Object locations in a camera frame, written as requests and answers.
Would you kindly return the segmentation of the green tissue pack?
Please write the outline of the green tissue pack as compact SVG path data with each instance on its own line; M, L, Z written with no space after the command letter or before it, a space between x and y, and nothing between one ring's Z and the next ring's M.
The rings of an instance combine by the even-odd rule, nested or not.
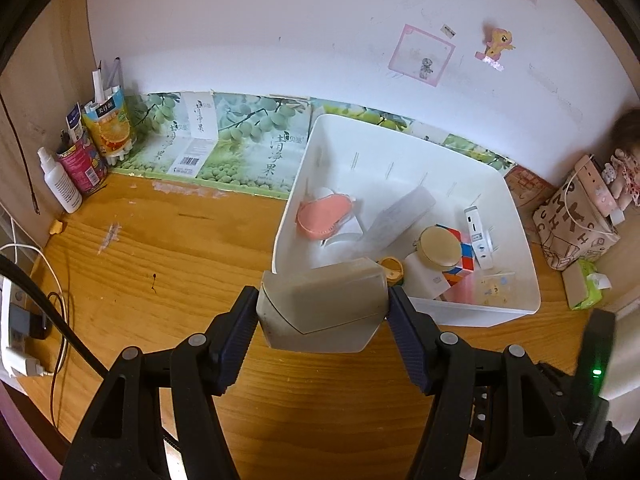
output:
M563 272L567 304L570 310L585 310L602 300L603 292L612 288L611 281L600 273L593 262L580 258Z

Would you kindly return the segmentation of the white spray bottle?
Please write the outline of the white spray bottle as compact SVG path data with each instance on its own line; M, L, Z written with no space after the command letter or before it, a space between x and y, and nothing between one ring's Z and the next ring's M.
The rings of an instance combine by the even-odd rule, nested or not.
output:
M37 152L44 182L68 214L78 211L82 196L60 162L46 149Z

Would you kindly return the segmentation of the green fruit print cardboard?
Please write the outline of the green fruit print cardboard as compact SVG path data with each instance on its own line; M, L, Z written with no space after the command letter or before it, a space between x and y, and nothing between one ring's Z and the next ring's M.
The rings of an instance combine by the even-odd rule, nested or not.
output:
M507 174L512 160L423 122L318 98L221 92L127 96L137 142L114 174L168 179L285 198L314 121L331 114L410 134Z

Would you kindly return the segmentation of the round gold compact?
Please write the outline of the round gold compact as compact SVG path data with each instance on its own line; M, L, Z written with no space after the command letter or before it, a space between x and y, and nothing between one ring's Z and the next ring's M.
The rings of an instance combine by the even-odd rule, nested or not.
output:
M436 260L442 254L445 248L445 238L448 233L437 226L429 226L425 228L416 241L416 253L419 255L423 263L431 269L442 269Z

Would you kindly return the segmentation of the clear sticker-decorated plastic box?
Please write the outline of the clear sticker-decorated plastic box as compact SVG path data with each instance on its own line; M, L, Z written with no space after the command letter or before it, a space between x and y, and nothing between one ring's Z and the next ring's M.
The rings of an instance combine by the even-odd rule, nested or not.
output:
M485 307L513 307L518 298L516 274L502 272L474 278L474 301Z

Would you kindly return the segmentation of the white charger block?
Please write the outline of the white charger block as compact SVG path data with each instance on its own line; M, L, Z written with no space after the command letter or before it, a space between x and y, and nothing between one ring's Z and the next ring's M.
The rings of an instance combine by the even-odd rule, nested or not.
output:
M402 264L405 269L402 287L408 296L433 300L450 289L445 275L426 266L416 252L402 260Z

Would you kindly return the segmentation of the white power strip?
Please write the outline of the white power strip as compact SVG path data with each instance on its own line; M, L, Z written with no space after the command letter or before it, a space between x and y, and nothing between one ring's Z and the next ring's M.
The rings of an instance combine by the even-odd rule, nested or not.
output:
M26 308L26 294L8 278L1 280L1 363L10 377L47 375L26 351L29 339L46 339L52 324L42 312Z

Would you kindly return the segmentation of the pony wall sticker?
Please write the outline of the pony wall sticker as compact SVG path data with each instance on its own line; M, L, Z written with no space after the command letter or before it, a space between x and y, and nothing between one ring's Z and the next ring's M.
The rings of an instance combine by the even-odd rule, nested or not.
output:
M491 66L494 70L502 72L504 67L500 63L500 58L504 51L515 49L512 41L512 32L503 28L491 29L488 40L486 41L485 50L483 52L476 52L475 57Z

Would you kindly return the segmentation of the multicolour puzzle cube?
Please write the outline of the multicolour puzzle cube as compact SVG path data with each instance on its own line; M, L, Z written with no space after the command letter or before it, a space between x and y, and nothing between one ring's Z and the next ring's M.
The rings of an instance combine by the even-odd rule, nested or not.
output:
M474 255L469 237L449 226L437 225L448 233L445 248L436 260L450 286L462 282L475 271Z

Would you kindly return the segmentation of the white children's digital camera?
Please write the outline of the white children's digital camera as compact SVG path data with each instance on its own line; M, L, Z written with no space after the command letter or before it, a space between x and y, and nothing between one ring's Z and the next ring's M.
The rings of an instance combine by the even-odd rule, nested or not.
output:
M495 269L494 244L487 228L484 227L480 211L477 206L469 206L464 210L466 225L468 226L469 238L474 252L474 257L483 271Z

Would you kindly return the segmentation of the pink can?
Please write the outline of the pink can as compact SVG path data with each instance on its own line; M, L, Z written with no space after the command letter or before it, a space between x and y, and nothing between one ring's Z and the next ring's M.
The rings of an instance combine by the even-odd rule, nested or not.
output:
M83 133L73 142L70 134L62 130L56 158L83 196L95 193L107 177L107 166L92 137Z

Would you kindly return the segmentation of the beige card box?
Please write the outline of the beige card box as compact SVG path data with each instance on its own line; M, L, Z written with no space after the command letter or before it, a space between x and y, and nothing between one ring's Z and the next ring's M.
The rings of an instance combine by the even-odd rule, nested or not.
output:
M385 272L367 258L293 274L266 271L256 311L270 348L360 352L388 312Z

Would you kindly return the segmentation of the white plastic storage bin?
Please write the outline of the white plastic storage bin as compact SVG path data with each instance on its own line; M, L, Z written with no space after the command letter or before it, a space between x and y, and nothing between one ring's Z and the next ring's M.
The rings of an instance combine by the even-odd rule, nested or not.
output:
M296 222L300 206L331 193L352 200L352 216L328 240L311 240ZM511 290L484 304L424 298L404 279L413 304L442 325L491 327L535 314L540 291L529 244L504 177L482 162L405 133L325 114L314 122L273 247L273 272L293 274L358 257L408 257L421 232L440 224L469 232L476 208L494 265Z

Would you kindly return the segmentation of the pink pencil case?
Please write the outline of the pink pencil case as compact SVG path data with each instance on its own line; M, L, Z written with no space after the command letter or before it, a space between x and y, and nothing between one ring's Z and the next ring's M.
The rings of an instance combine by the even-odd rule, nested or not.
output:
M613 226L622 223L625 220L624 213L617 205L598 167L592 161L592 156L588 154L582 156L576 162L574 169L591 203L600 211L600 214L603 217L608 217Z

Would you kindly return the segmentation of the pink pear-shaped case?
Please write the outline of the pink pear-shaped case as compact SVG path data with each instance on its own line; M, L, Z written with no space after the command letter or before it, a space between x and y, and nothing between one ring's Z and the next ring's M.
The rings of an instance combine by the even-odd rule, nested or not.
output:
M330 194L298 207L296 224L310 240L327 240L352 213L352 200L344 194Z

